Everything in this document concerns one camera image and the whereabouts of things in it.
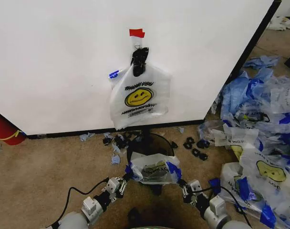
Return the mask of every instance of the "gray robot arm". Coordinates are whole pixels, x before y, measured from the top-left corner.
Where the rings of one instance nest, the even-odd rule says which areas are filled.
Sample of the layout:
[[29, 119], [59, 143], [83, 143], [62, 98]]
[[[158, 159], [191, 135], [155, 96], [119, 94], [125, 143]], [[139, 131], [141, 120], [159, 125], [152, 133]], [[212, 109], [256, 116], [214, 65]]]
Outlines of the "gray robot arm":
[[[102, 193], [94, 198], [87, 197], [83, 201], [82, 213], [71, 212], [56, 224], [47, 229], [88, 229], [94, 225], [99, 216], [106, 211], [108, 205], [123, 198], [124, 190], [130, 176], [113, 177], [108, 180]], [[179, 181], [183, 192], [183, 201], [196, 207], [200, 211], [201, 217], [207, 222], [210, 229], [250, 229], [246, 223], [231, 220], [226, 212], [224, 199], [215, 196], [211, 200], [203, 193], [198, 180], [186, 183]]]
[[184, 203], [196, 207], [210, 229], [251, 229], [246, 223], [231, 220], [226, 212], [226, 203], [223, 198], [215, 196], [209, 200], [203, 193], [198, 180], [188, 184], [180, 180], [179, 185], [182, 188]]

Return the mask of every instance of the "brown carpet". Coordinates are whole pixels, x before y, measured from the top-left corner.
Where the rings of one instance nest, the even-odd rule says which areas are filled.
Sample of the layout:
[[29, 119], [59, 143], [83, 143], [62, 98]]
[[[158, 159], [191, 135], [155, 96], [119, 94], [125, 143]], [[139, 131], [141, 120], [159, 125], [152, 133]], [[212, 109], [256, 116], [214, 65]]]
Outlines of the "brown carpet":
[[[283, 63], [290, 55], [290, 31], [266, 31], [255, 47], [251, 57], [280, 54], [282, 58], [275, 75], [290, 77], [290, 69]], [[175, 155], [181, 161], [183, 178], [186, 181], [198, 179], [203, 188], [208, 180], [219, 177], [223, 163], [236, 161], [235, 156], [223, 147], [203, 150], [209, 156], [201, 161], [192, 156], [182, 144], [189, 136], [198, 139], [197, 127], [186, 126], [183, 134], [174, 128], [155, 129], [164, 133], [169, 141], [175, 141], [179, 148]], [[65, 204], [69, 187], [82, 191], [90, 190], [105, 177], [124, 174], [126, 158], [120, 165], [111, 165], [111, 146], [104, 146], [103, 135], [95, 135], [86, 142], [79, 137], [26, 140], [18, 146], [2, 143], [0, 152], [0, 229], [39, 229], [53, 223]], [[100, 186], [91, 196], [99, 194]], [[67, 213], [80, 211], [85, 196], [72, 192]], [[136, 207], [147, 224], [173, 227], [176, 229], [207, 229], [206, 222], [198, 210], [182, 201], [179, 186], [163, 187], [157, 197], [148, 187], [130, 181], [124, 198], [111, 204], [100, 217], [94, 228], [125, 229], [128, 227], [127, 214]], [[228, 212], [235, 220], [244, 221], [236, 213], [232, 204], [227, 204]], [[266, 228], [249, 216], [253, 228]]]

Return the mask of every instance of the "white board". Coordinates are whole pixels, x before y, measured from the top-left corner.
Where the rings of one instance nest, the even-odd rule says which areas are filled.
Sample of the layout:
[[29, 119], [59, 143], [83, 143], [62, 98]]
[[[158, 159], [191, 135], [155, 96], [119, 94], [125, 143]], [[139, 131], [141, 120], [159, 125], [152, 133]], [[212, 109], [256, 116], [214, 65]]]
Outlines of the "white board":
[[112, 128], [108, 74], [131, 60], [169, 72], [169, 112], [203, 119], [273, 0], [0, 0], [0, 113], [28, 135]]

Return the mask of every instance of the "wire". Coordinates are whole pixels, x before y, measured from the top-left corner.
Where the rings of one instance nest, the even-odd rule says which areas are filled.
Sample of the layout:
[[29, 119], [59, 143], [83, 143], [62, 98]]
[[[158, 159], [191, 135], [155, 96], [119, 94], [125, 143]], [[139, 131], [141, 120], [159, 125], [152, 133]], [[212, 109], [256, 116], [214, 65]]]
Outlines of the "wire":
[[205, 188], [205, 189], [203, 189], [203, 190], [193, 191], [193, 193], [201, 193], [201, 192], [209, 191], [209, 190], [214, 189], [214, 188], [217, 188], [217, 187], [222, 188], [223, 190], [227, 191], [227, 192], [230, 194], [230, 196], [233, 198], [233, 200], [236, 202], [237, 206], [239, 207], [240, 211], [242, 212], [242, 214], [243, 214], [243, 216], [244, 216], [244, 218], [245, 218], [247, 224], [249, 225], [249, 227], [251, 227], [251, 224], [250, 224], [250, 222], [249, 222], [249, 220], [248, 220], [248, 218], [247, 218], [247, 215], [246, 215], [246, 213], [244, 212], [244, 210], [242, 209], [241, 205], [238, 203], [238, 201], [237, 201], [236, 198], [233, 196], [233, 194], [232, 194], [228, 189], [226, 189], [225, 187], [223, 187], [223, 186], [212, 186], [212, 187]]
[[50, 226], [52, 226], [53, 224], [58, 223], [58, 221], [61, 220], [61, 218], [63, 217], [65, 211], [67, 210], [68, 204], [69, 204], [69, 199], [70, 199], [70, 194], [71, 194], [71, 190], [72, 190], [72, 189], [75, 190], [75, 191], [77, 191], [77, 192], [79, 192], [80, 194], [88, 195], [88, 194], [90, 194], [91, 192], [93, 192], [93, 190], [96, 189], [97, 186], [99, 186], [101, 183], [108, 182], [108, 180], [109, 180], [109, 178], [106, 178], [106, 179], [100, 181], [99, 183], [97, 183], [97, 184], [96, 184], [96, 185], [95, 185], [95, 186], [94, 186], [90, 191], [88, 191], [88, 192], [82, 192], [81, 190], [79, 190], [79, 189], [76, 188], [76, 187], [70, 187], [70, 188], [69, 188], [69, 191], [68, 191], [67, 200], [66, 200], [66, 203], [65, 203], [65, 206], [64, 206], [64, 209], [63, 209], [61, 215], [60, 215], [59, 218], [58, 218], [54, 223], [52, 223]]

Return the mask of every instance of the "yellow smiley face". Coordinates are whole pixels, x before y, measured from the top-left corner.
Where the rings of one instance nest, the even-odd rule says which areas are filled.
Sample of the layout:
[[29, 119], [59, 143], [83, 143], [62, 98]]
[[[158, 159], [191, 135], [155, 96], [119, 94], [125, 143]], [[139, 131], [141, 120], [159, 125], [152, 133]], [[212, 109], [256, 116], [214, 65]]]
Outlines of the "yellow smiley face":
[[153, 91], [149, 88], [140, 87], [126, 97], [125, 104], [127, 106], [140, 106], [147, 103], [153, 95]]
[[286, 180], [286, 174], [282, 168], [268, 165], [263, 161], [258, 161], [256, 165], [262, 176], [267, 176], [276, 182], [283, 182]]

